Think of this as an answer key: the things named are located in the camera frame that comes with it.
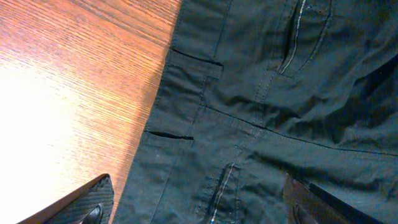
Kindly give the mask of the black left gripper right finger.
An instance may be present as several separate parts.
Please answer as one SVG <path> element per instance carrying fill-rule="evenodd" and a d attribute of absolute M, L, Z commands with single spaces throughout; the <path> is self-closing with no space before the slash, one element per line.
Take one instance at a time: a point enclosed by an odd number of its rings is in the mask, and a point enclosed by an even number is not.
<path fill-rule="evenodd" d="M 286 175 L 283 199 L 289 224 L 383 224 L 306 180 Z"/>

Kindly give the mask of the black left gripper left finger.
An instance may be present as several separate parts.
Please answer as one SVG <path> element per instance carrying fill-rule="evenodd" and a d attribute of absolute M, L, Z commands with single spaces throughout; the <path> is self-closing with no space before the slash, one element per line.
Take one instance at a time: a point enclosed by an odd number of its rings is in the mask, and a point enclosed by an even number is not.
<path fill-rule="evenodd" d="M 114 206 L 109 174 L 101 174 L 19 224 L 108 224 Z"/>

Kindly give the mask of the black shorts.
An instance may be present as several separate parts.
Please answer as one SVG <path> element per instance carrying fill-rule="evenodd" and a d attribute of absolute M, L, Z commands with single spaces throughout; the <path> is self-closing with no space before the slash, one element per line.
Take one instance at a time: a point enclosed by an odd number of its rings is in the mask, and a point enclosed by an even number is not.
<path fill-rule="evenodd" d="M 397 222 L 397 2 L 184 0 L 115 223 L 285 223 L 286 173 Z"/>

